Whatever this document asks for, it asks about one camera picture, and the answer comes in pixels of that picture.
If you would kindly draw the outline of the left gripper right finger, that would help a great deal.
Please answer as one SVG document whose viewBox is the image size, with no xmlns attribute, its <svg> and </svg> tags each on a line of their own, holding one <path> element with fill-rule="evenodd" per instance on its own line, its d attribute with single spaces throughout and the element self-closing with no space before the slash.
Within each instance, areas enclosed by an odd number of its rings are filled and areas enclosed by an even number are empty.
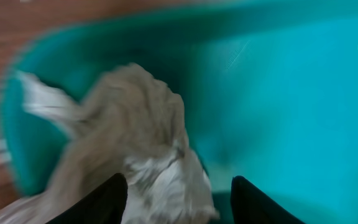
<svg viewBox="0 0 358 224">
<path fill-rule="evenodd" d="M 304 224 L 243 176 L 235 176 L 230 198 L 235 224 Z"/>
</svg>

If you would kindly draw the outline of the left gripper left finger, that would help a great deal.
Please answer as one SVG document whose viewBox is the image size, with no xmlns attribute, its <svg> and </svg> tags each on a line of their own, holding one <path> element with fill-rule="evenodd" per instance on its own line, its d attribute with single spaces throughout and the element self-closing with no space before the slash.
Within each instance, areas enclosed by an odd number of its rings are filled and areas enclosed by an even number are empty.
<svg viewBox="0 0 358 224">
<path fill-rule="evenodd" d="M 125 177 L 114 174 L 47 224 L 120 224 L 127 202 Z"/>
</svg>

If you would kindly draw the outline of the white tissue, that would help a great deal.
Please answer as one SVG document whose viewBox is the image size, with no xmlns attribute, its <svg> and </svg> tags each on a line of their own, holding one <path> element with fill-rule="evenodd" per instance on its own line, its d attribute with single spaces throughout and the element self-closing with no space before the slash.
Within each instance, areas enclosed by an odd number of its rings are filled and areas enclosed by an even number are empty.
<svg viewBox="0 0 358 224">
<path fill-rule="evenodd" d="M 123 223 L 208 223 L 211 184 L 185 128 L 180 95 L 140 65 L 106 72 L 81 103 L 21 73 L 26 112 L 69 134 L 44 192 L 0 210 L 0 223 L 46 223 L 114 174 L 128 184 Z"/>
</svg>

